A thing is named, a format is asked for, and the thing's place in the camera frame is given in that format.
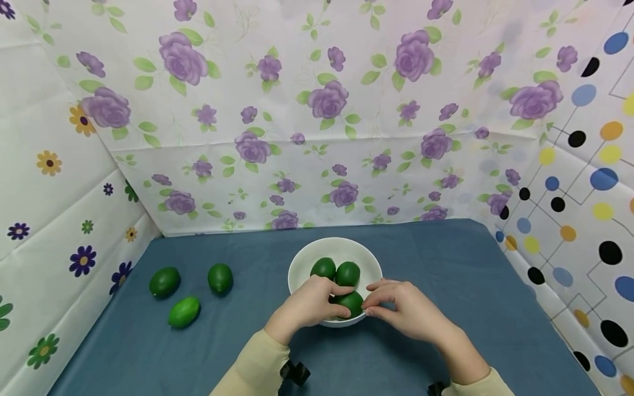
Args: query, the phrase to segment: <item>purple flower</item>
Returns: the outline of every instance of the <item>purple flower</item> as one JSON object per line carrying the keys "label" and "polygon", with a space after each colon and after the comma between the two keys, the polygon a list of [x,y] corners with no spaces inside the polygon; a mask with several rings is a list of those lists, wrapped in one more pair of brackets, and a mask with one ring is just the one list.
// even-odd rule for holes
{"label": "purple flower", "polygon": [[418,221],[444,220],[445,217],[447,217],[447,208],[436,205],[432,207],[429,212],[420,216]]}
{"label": "purple flower", "polygon": [[424,30],[404,34],[401,43],[396,47],[394,66],[399,74],[415,82],[422,74],[432,70],[434,53],[427,46],[429,34]]}
{"label": "purple flower", "polygon": [[94,96],[82,99],[81,106],[86,115],[102,128],[123,128],[130,123],[130,102],[106,87],[94,90]]}
{"label": "purple flower", "polygon": [[410,121],[416,118],[416,112],[420,110],[420,106],[415,100],[411,101],[409,105],[401,107],[401,118],[405,121]]}
{"label": "purple flower", "polygon": [[295,191],[295,183],[292,182],[290,179],[284,178],[278,181],[278,189],[282,193],[292,193],[293,191]]}
{"label": "purple flower", "polygon": [[271,55],[265,55],[257,64],[260,78],[264,81],[277,81],[280,79],[281,62]]}
{"label": "purple flower", "polygon": [[159,183],[161,186],[171,186],[172,182],[169,180],[169,177],[162,174],[154,174],[152,175],[152,180]]}
{"label": "purple flower", "polygon": [[420,143],[420,153],[425,158],[439,160],[451,150],[452,143],[453,140],[446,135],[444,129],[436,128],[423,136],[423,142]]}
{"label": "purple flower", "polygon": [[82,275],[88,275],[90,268],[94,267],[94,258],[97,256],[97,252],[93,251],[91,245],[80,246],[77,248],[77,253],[70,255],[70,261],[72,264],[68,267],[70,272],[75,272],[75,278],[79,278]]}
{"label": "purple flower", "polygon": [[284,198],[280,195],[271,195],[269,198],[276,206],[284,206]]}
{"label": "purple flower", "polygon": [[432,8],[427,12],[427,19],[440,19],[440,17],[453,5],[453,0],[433,0]]}
{"label": "purple flower", "polygon": [[233,140],[240,157],[247,162],[266,163],[266,157],[271,155],[271,147],[265,141],[259,140],[253,132],[245,131]]}
{"label": "purple flower", "polygon": [[242,116],[242,122],[244,124],[250,124],[256,119],[257,108],[253,106],[245,107],[240,112],[240,115]]}
{"label": "purple flower", "polygon": [[513,191],[504,191],[502,194],[491,194],[486,203],[491,207],[491,214],[499,216],[507,206],[508,199],[513,195]]}
{"label": "purple flower", "polygon": [[478,66],[480,66],[480,71],[478,71],[477,76],[481,79],[489,77],[493,74],[493,70],[496,67],[500,66],[502,63],[502,57],[497,52],[492,52],[490,55],[485,56]]}
{"label": "purple flower", "polygon": [[191,20],[196,13],[198,6],[194,0],[176,0],[174,1],[174,16],[177,21],[185,22]]}
{"label": "purple flower", "polygon": [[536,87],[520,88],[510,99],[510,114],[525,120],[543,118],[564,99],[557,81],[544,81]]}
{"label": "purple flower", "polygon": [[445,121],[451,118],[458,111],[458,105],[455,103],[450,103],[440,109],[440,116],[438,116],[439,121]]}
{"label": "purple flower", "polygon": [[515,169],[507,169],[505,175],[507,176],[507,180],[511,186],[518,185],[519,181],[522,179]]}
{"label": "purple flower", "polygon": [[392,162],[392,158],[389,155],[379,154],[372,159],[372,163],[374,164],[372,167],[374,170],[385,170],[387,169],[387,164]]}
{"label": "purple flower", "polygon": [[330,202],[334,203],[338,208],[352,205],[359,195],[359,186],[344,181],[339,184],[335,191],[330,193]]}
{"label": "purple flower", "polygon": [[273,229],[295,229],[297,228],[297,213],[282,210],[277,219],[271,223]]}
{"label": "purple flower", "polygon": [[330,81],[324,88],[315,89],[308,96],[308,107],[314,118],[335,118],[348,103],[349,93],[339,81]]}
{"label": "purple flower", "polygon": [[328,48],[328,59],[330,60],[330,66],[336,71],[340,72],[344,69],[344,62],[346,57],[344,52],[337,47]]}
{"label": "purple flower", "polygon": [[214,168],[207,161],[198,160],[196,161],[191,168],[196,172],[196,176],[198,177],[209,177],[211,176],[211,170]]}
{"label": "purple flower", "polygon": [[101,78],[106,77],[106,72],[103,71],[103,63],[96,56],[81,51],[77,53],[77,60],[84,65],[90,74]]}
{"label": "purple flower", "polygon": [[557,53],[557,68],[562,73],[570,71],[572,65],[579,60],[577,55],[577,50],[573,46],[561,47]]}
{"label": "purple flower", "polygon": [[158,51],[163,58],[165,70],[175,78],[197,86],[200,78],[207,76],[207,60],[191,47],[187,36],[181,32],[172,32],[159,37],[158,42]]}
{"label": "purple flower", "polygon": [[189,193],[183,193],[178,190],[172,190],[169,198],[165,200],[165,208],[176,212],[178,215],[191,213],[196,209],[196,203]]}
{"label": "purple flower", "polygon": [[338,176],[348,176],[348,172],[346,172],[347,170],[348,168],[341,165],[340,163],[332,167],[332,171],[335,172]]}
{"label": "purple flower", "polygon": [[27,223],[15,223],[13,227],[9,227],[9,232],[6,235],[10,236],[12,241],[21,241],[25,236],[29,236],[30,229],[30,227],[27,227]]}

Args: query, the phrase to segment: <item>green leaf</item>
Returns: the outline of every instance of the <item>green leaf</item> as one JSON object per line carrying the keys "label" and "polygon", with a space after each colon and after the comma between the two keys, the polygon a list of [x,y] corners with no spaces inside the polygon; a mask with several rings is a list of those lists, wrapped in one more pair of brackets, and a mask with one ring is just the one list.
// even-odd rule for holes
{"label": "green leaf", "polygon": [[151,75],[140,75],[134,79],[134,88],[139,91],[145,91],[152,88],[154,84],[154,77]]}
{"label": "green leaf", "polygon": [[201,46],[205,40],[203,40],[202,36],[198,34],[195,30],[188,29],[186,27],[178,29],[179,32],[187,36],[187,38],[191,41],[191,45],[198,47]]}
{"label": "green leaf", "polygon": [[174,77],[173,75],[169,76],[169,83],[174,88],[176,92],[183,96],[187,96],[187,87],[185,83]]}

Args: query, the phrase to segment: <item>sleeve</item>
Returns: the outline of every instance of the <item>sleeve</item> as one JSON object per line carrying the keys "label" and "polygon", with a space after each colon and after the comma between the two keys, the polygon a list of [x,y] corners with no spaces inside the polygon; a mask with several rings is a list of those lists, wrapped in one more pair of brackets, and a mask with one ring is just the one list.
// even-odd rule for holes
{"label": "sleeve", "polygon": [[496,369],[491,368],[489,375],[470,385],[451,382],[443,390],[443,396],[514,396]]}
{"label": "sleeve", "polygon": [[275,396],[290,349],[264,330],[254,334],[209,396]]}

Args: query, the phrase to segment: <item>blue dot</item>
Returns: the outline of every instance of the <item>blue dot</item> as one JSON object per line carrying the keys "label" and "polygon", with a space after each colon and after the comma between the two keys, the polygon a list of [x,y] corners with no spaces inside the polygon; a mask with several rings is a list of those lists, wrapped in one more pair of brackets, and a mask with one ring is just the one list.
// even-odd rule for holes
{"label": "blue dot", "polygon": [[565,268],[555,268],[553,270],[553,277],[562,286],[569,288],[573,285],[573,275]]}
{"label": "blue dot", "polygon": [[628,43],[628,34],[626,32],[619,32],[612,34],[612,36],[603,44],[603,50],[608,55],[614,55],[620,52]]}
{"label": "blue dot", "polygon": [[559,179],[555,176],[550,176],[548,179],[546,179],[546,188],[549,191],[557,190],[559,188]]}
{"label": "blue dot", "polygon": [[573,92],[573,104],[579,107],[587,106],[594,100],[596,95],[597,87],[592,84],[582,85]]}
{"label": "blue dot", "polygon": [[614,367],[614,363],[605,356],[597,356],[595,357],[595,364],[597,365],[597,369],[606,377],[614,377],[616,376],[616,367]]}
{"label": "blue dot", "polygon": [[607,191],[616,186],[618,182],[619,177],[610,168],[597,169],[590,176],[590,184],[599,191]]}
{"label": "blue dot", "polygon": [[616,292],[627,301],[634,302],[634,279],[629,276],[620,276],[614,282]]}
{"label": "blue dot", "polygon": [[522,234],[528,234],[531,232],[531,221],[525,217],[517,219],[517,229]]}

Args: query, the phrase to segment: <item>yellow dot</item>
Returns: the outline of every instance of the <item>yellow dot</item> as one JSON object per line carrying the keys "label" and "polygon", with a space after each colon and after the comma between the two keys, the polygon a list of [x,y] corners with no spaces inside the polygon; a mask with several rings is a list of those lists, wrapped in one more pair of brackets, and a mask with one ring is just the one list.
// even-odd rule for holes
{"label": "yellow dot", "polygon": [[561,238],[566,242],[572,242],[577,238],[577,231],[571,226],[562,226],[559,230]]}
{"label": "yellow dot", "polygon": [[527,236],[524,240],[524,247],[526,251],[531,254],[537,254],[540,252],[540,242],[535,239],[534,236]]}
{"label": "yellow dot", "polygon": [[546,147],[540,152],[540,164],[546,166],[553,163],[555,160],[555,149],[552,147]]}

